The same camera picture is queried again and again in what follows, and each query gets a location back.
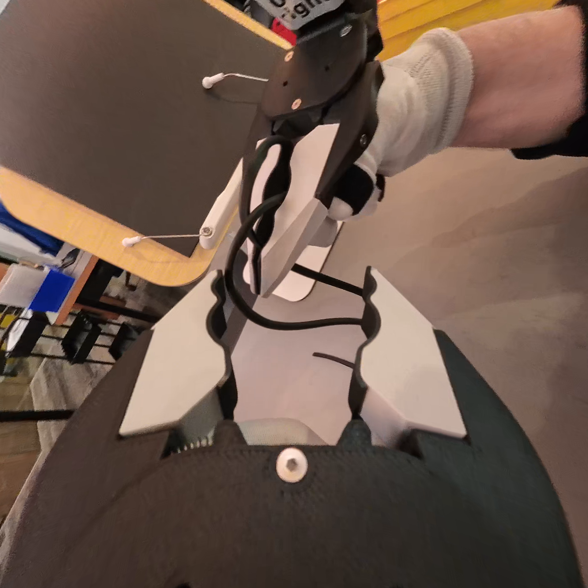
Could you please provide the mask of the yellow plastic bin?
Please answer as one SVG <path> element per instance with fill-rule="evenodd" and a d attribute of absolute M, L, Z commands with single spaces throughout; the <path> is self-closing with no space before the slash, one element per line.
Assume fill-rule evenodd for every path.
<path fill-rule="evenodd" d="M 551 8 L 557 1 L 381 1 L 379 26 L 385 43 L 414 39 L 437 27 L 463 28 L 514 14 Z"/>

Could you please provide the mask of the blue plastic bin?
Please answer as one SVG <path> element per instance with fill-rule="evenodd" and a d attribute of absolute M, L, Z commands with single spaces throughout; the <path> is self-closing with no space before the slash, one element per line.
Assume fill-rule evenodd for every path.
<path fill-rule="evenodd" d="M 39 290 L 27 310 L 43 313 L 58 313 L 75 283 L 73 276 L 61 269 L 48 268 Z"/>

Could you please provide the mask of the person's right hand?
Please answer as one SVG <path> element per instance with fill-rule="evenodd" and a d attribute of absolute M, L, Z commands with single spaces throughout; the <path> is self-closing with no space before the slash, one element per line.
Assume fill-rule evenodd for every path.
<path fill-rule="evenodd" d="M 334 188 L 327 213 L 333 221 L 372 213 L 385 180 L 449 147 L 465 120 L 473 59 L 457 33 L 429 31 L 382 69 L 376 132 Z"/>

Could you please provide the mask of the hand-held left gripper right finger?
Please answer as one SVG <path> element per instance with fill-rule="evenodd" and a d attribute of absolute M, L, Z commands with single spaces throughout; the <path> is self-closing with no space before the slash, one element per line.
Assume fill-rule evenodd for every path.
<path fill-rule="evenodd" d="M 376 443 L 401 443 L 414 430 L 462 440 L 466 426 L 430 321 L 377 269 L 364 277 L 350 410 Z"/>

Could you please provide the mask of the red container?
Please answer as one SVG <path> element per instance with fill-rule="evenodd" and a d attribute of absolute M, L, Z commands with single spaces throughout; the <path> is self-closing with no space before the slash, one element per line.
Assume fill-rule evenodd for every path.
<path fill-rule="evenodd" d="M 291 46 L 296 45 L 296 33 L 284 26 L 279 19 L 273 19 L 270 30 L 280 36 L 283 40 L 287 41 Z"/>

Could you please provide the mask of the wooden tray with black pad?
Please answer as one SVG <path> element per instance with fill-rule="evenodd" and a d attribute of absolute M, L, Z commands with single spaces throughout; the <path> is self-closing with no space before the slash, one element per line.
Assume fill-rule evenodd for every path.
<path fill-rule="evenodd" d="M 1 202 L 144 280 L 181 286 L 245 149 L 260 82 L 289 45 L 223 1 L 8 1 L 1 10 Z"/>

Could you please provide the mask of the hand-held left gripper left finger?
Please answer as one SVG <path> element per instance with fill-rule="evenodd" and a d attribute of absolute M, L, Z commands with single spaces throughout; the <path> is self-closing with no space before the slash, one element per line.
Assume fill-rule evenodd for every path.
<path fill-rule="evenodd" d="M 210 272 L 151 328 L 121 438 L 166 432 L 172 447 L 206 447 L 217 425 L 233 420 L 238 388 L 223 341 L 225 301 L 222 272 Z"/>

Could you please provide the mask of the white plastic bin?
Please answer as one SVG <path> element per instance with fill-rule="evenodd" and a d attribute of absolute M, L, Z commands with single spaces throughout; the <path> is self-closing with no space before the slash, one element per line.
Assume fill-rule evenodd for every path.
<path fill-rule="evenodd" d="M 1 279 L 1 305 L 27 308 L 48 275 L 49 268 L 11 264 Z"/>

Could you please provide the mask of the black metal rack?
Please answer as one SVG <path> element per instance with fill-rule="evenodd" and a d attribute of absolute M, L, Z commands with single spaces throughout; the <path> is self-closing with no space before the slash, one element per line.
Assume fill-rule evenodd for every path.
<path fill-rule="evenodd" d="M 99 364 L 112 366 L 113 362 L 91 358 L 95 348 L 104 348 L 114 362 L 142 334 L 143 330 L 128 323 L 105 320 L 89 312 L 73 314 L 62 336 L 47 334 L 47 316 L 32 310 L 22 311 L 1 335 L 1 375 L 4 376 L 7 361 L 10 359 L 55 359 L 76 364 Z M 60 355 L 36 352 L 42 340 L 59 344 Z"/>

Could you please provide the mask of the person's right forearm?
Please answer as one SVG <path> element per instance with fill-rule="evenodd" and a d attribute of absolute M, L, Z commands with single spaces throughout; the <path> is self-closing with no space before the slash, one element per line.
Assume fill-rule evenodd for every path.
<path fill-rule="evenodd" d="M 473 82 L 456 148 L 520 159 L 587 156 L 587 1 L 562 1 L 457 32 Z"/>

